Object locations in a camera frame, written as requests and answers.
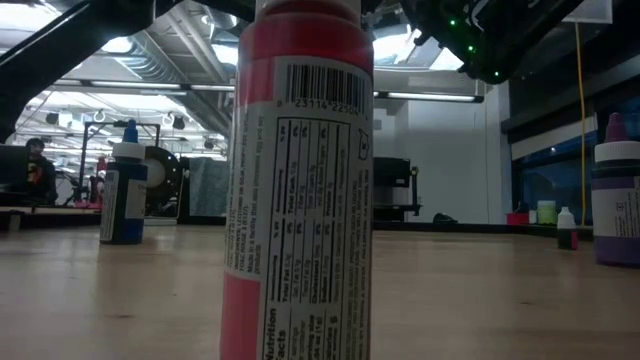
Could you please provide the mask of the black equipment stand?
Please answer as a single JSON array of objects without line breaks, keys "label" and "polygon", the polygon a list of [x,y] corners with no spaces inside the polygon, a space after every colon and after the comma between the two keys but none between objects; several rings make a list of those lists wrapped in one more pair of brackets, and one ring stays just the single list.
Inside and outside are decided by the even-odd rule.
[{"label": "black equipment stand", "polygon": [[406,215],[418,216],[419,169],[409,159],[374,158],[373,219],[375,222],[405,222]]}]

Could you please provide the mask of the small white-capped dropper bottle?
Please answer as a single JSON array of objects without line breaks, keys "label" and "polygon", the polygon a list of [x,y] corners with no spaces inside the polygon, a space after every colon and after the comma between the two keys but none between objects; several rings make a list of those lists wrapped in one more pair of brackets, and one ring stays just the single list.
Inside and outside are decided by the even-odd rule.
[{"label": "small white-capped dropper bottle", "polygon": [[576,250],[578,248],[577,226],[568,207],[562,207],[558,213],[556,236],[559,249]]}]

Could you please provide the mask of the person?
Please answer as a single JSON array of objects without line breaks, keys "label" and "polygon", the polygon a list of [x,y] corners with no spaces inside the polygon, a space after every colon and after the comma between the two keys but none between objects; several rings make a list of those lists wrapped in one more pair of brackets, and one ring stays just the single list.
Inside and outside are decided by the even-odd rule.
[{"label": "person", "polygon": [[29,150],[27,192],[29,197],[40,204],[51,206],[58,197],[56,171],[54,165],[44,156],[44,142],[31,138],[26,143]]}]

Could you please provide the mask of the black aluminium table frame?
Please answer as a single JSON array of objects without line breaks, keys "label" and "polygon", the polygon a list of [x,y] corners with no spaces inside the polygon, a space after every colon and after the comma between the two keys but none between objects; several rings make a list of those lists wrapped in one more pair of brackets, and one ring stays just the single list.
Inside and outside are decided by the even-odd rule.
[{"label": "black aluminium table frame", "polygon": [[[0,209],[0,231],[8,231],[11,219],[20,219],[20,229],[52,229],[62,227],[98,226],[99,213],[28,213],[16,209]],[[495,224],[433,224],[418,222],[374,222],[377,231],[473,233],[473,234],[518,234],[555,238],[557,229],[539,225],[495,225]]]}]

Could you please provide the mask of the grey covered cabinet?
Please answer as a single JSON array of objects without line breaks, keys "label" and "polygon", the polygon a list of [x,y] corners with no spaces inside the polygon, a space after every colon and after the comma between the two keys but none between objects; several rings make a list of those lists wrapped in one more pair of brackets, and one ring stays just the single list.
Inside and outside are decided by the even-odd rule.
[{"label": "grey covered cabinet", "polygon": [[190,215],[225,216],[230,179],[229,163],[211,158],[191,158],[189,166]]}]

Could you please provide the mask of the green plastic container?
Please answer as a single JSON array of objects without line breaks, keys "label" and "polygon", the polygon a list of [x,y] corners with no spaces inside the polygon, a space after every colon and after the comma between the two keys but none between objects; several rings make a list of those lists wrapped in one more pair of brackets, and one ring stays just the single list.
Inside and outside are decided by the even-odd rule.
[{"label": "green plastic container", "polygon": [[556,202],[553,200],[539,200],[537,202],[537,223],[540,225],[556,225]]}]

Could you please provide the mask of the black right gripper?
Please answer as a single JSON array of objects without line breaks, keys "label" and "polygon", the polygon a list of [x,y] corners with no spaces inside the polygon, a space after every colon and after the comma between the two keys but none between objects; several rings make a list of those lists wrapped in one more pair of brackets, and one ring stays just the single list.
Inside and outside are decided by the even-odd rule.
[{"label": "black right gripper", "polygon": [[448,49],[462,61],[458,72],[483,71],[487,79],[488,38],[477,15],[488,0],[399,0],[399,3],[410,25],[421,31],[417,45],[434,38],[440,48]]}]

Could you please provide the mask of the white ceiling box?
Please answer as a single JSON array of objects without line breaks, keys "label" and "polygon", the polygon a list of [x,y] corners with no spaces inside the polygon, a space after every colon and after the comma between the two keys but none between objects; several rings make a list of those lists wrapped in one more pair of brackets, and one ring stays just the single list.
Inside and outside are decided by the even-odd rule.
[{"label": "white ceiling box", "polygon": [[612,0],[584,0],[575,10],[568,14],[563,22],[612,24]]}]

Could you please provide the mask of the silver ceiling duct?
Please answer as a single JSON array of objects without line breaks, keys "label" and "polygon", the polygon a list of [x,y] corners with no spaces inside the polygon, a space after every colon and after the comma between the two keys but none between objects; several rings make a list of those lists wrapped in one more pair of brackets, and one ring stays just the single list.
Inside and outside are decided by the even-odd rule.
[{"label": "silver ceiling duct", "polygon": [[201,21],[204,24],[214,26],[221,29],[234,28],[239,20],[236,16],[213,10],[210,8],[205,9],[205,14],[201,17]]}]

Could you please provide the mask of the large blue food coloring bottle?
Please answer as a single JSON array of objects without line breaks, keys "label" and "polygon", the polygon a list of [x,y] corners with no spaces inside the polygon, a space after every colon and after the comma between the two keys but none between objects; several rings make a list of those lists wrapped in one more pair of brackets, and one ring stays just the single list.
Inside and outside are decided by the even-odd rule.
[{"label": "large blue food coloring bottle", "polygon": [[142,242],[148,167],[143,163],[146,147],[139,142],[137,123],[127,121],[120,142],[113,146],[107,164],[99,240],[109,245]]}]

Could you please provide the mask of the large purple food coloring bottle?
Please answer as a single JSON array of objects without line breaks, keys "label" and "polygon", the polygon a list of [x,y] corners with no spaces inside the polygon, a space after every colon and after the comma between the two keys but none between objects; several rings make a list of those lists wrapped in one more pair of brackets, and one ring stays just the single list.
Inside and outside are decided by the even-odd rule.
[{"label": "large purple food coloring bottle", "polygon": [[629,138],[619,113],[594,147],[591,201],[596,260],[640,268],[640,141]]}]

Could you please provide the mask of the black monitor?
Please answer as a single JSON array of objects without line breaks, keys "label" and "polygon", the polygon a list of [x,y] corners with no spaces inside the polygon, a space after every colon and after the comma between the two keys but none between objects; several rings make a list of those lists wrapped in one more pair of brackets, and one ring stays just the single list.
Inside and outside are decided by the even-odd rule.
[{"label": "black monitor", "polygon": [[0,206],[17,205],[27,197],[28,161],[25,147],[0,144]]}]

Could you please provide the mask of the large red food coloring bottle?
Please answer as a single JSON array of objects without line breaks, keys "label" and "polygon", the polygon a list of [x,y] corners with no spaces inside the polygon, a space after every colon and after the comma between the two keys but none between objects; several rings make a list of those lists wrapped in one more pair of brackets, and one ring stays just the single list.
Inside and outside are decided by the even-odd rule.
[{"label": "large red food coloring bottle", "polygon": [[373,57],[361,0],[256,0],[239,42],[220,360],[370,360]]}]

